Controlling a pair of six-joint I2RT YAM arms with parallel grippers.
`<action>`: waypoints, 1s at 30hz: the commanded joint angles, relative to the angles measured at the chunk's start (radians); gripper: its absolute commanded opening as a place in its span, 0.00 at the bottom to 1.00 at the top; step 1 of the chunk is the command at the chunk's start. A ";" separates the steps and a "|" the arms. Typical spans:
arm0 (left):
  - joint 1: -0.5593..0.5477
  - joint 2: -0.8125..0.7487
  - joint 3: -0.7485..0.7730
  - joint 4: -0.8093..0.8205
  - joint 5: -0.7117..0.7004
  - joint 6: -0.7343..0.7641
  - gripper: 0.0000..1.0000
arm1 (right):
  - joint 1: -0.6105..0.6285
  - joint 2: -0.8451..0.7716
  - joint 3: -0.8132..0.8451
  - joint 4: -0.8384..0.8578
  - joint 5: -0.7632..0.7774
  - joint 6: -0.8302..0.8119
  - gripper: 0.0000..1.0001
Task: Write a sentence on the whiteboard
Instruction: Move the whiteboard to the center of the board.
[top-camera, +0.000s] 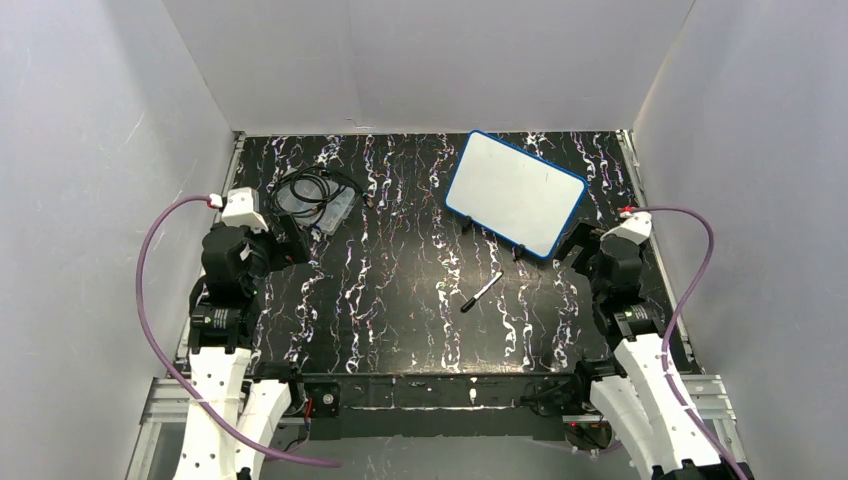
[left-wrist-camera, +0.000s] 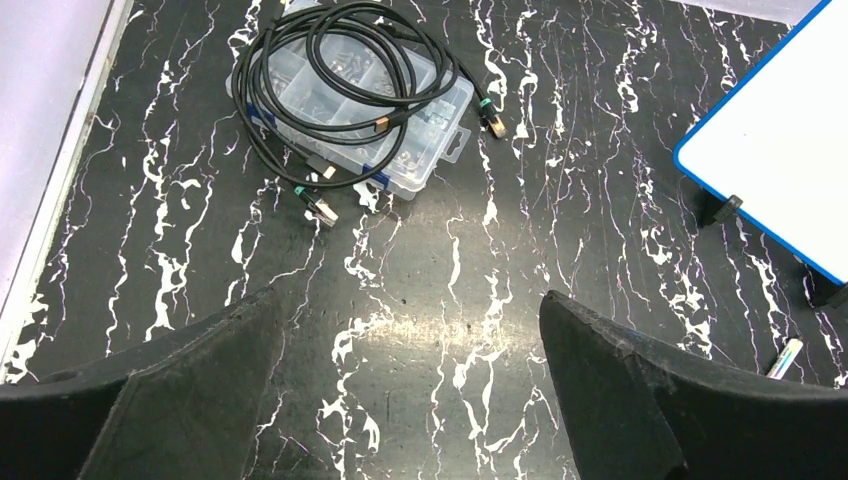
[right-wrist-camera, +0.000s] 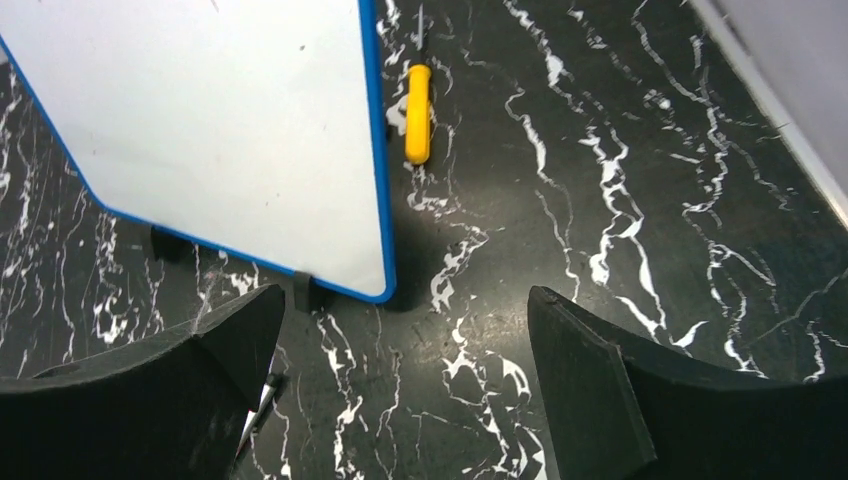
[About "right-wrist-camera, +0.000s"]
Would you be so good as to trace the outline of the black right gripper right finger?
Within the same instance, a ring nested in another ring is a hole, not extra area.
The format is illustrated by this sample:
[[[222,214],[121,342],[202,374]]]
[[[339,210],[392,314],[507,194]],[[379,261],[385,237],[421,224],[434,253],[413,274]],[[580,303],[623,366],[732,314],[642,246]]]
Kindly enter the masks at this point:
[[[529,338],[563,479],[843,479],[847,380],[718,367],[534,286]]]

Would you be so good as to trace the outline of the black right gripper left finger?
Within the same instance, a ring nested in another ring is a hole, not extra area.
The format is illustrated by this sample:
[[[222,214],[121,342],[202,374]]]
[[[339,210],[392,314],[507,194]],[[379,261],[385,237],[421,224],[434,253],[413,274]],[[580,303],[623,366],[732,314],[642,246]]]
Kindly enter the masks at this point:
[[[255,289],[127,345],[1,382],[5,479],[226,479],[267,385],[285,313]]]

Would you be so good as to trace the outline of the white marker pen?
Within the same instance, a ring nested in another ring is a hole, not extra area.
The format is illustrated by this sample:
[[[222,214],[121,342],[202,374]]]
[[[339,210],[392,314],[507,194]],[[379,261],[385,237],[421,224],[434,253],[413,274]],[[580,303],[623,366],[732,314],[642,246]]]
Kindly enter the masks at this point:
[[[290,378],[283,373],[269,373],[263,385],[260,403],[256,410],[248,412],[240,443],[237,449],[233,470],[236,470],[250,446],[253,435],[257,434],[266,422],[274,403],[279,399]]]

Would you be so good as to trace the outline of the blue framed whiteboard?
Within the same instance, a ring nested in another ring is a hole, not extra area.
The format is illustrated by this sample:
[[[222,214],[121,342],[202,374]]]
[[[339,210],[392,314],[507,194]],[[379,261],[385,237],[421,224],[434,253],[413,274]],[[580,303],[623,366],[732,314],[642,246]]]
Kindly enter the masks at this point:
[[[372,1],[5,1],[1,44],[106,210],[396,291]]]

